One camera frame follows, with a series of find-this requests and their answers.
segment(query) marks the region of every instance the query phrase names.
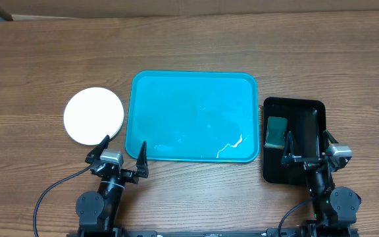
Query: blue rectangular tray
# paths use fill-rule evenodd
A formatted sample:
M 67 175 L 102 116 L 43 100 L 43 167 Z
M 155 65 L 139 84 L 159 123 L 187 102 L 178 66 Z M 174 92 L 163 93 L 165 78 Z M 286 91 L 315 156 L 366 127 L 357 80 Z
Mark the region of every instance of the blue rectangular tray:
M 143 71 L 134 77 L 125 148 L 137 158 L 250 162 L 259 153 L 255 79 L 238 72 Z

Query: wood grain surface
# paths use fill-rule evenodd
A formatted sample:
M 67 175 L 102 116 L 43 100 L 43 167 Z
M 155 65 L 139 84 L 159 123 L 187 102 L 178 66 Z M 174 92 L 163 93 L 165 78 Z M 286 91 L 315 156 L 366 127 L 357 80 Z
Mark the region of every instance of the wood grain surface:
M 247 72 L 260 105 L 269 96 L 321 100 L 328 129 L 353 150 L 336 185 L 363 199 L 361 236 L 379 236 L 378 11 L 0 23 L 0 236 L 32 236 L 42 191 L 86 166 L 91 148 L 64 131 L 67 101 L 101 86 L 128 111 L 141 70 Z M 126 121 L 111 148 L 124 151 Z M 125 157 L 125 167 L 134 163 Z M 260 157 L 243 165 L 150 161 L 149 168 L 122 200 L 120 222 L 130 230 L 264 230 L 307 198 L 304 188 L 266 183 Z M 41 236 L 74 232 L 77 197 L 98 185 L 84 174 L 49 192 Z M 284 226 L 307 218 L 311 208 Z

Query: green sponge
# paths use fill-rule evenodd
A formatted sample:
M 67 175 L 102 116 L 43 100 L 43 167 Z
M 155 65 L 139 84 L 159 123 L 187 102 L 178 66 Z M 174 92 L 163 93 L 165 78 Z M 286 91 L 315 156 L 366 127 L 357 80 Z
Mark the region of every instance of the green sponge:
M 265 147 L 283 149 L 284 133 L 288 120 L 280 117 L 269 117 L 267 122 L 267 134 Z

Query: black tray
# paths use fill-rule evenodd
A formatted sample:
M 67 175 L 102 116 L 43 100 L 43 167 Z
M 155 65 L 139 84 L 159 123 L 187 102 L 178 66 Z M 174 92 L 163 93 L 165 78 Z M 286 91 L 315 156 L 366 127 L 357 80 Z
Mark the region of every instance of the black tray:
M 269 97 L 263 106 L 263 178 L 270 183 L 306 186 L 302 164 L 281 165 L 283 150 L 265 147 L 269 117 L 288 120 L 297 142 L 295 155 L 304 158 L 320 157 L 324 151 L 322 132 L 326 130 L 326 108 L 323 103 L 306 99 Z

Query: wooden tabletop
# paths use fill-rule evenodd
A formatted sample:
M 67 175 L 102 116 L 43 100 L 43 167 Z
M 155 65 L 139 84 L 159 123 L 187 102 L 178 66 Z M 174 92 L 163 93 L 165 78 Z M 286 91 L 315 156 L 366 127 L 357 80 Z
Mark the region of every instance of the wooden tabletop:
M 378 11 L 0 23 L 0 236 L 32 236 L 42 191 L 86 166 L 91 147 L 64 131 L 68 100 L 100 86 L 128 112 L 142 70 L 247 72 L 260 105 L 269 96 L 322 101 L 327 128 L 353 150 L 336 185 L 363 199 L 361 236 L 379 236 Z M 124 151 L 126 121 L 111 148 Z M 125 167 L 134 164 L 126 155 Z M 129 230 L 265 230 L 307 198 L 304 188 L 266 183 L 261 157 L 242 165 L 150 161 L 149 169 L 124 193 L 119 219 Z M 74 232 L 76 199 L 98 185 L 86 173 L 49 192 L 41 236 Z M 312 218 L 302 209 L 284 226 Z

